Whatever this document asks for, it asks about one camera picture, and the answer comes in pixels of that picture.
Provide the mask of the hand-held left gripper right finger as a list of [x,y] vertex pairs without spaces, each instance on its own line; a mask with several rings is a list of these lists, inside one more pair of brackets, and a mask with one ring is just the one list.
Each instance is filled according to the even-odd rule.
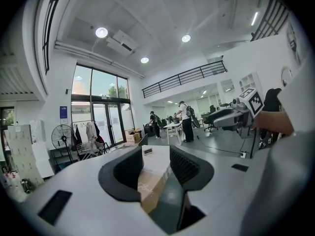
[[176,146],[170,146],[170,167],[184,191],[202,190],[215,173],[209,162]]

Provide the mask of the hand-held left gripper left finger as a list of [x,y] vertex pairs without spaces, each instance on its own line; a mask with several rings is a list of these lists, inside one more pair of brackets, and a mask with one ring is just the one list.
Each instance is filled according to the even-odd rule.
[[133,150],[106,163],[98,173],[101,188],[112,198],[122,202],[140,202],[138,178],[144,167],[142,148]]

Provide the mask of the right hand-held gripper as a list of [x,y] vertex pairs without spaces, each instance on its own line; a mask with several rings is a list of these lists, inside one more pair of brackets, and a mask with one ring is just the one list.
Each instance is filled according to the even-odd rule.
[[235,97],[226,109],[213,113],[213,126],[235,131],[241,138],[250,136],[254,119],[263,110],[264,102],[259,91],[248,88]]

